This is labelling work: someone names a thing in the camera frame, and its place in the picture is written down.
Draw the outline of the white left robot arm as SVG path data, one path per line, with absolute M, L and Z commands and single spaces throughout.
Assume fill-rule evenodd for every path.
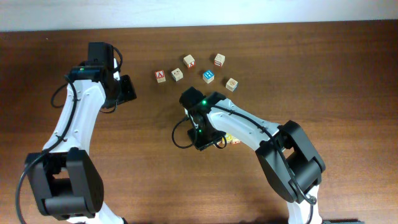
M 120 51 L 91 42 L 88 58 L 65 76 L 62 113 L 42 152 L 30 153 L 20 177 L 28 178 L 39 212 L 70 223 L 125 223 L 104 202 L 101 176 L 89 157 L 99 113 L 136 99 L 128 75 L 120 75 Z

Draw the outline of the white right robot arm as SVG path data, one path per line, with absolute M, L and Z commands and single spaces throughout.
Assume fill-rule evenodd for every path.
M 232 134 L 256 154 L 263 173 L 287 203 L 289 223 L 322 223 L 318 191 L 325 163 L 294 121 L 278 124 L 258 118 L 221 93 L 205 96 L 190 87 L 179 99 L 192 124 L 192 146 L 202 151 Z

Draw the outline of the yellow wooden block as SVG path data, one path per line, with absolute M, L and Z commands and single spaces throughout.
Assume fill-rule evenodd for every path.
M 222 144 L 230 144 L 233 142 L 233 136 L 226 133 L 224 138 L 221 139 L 221 143 Z

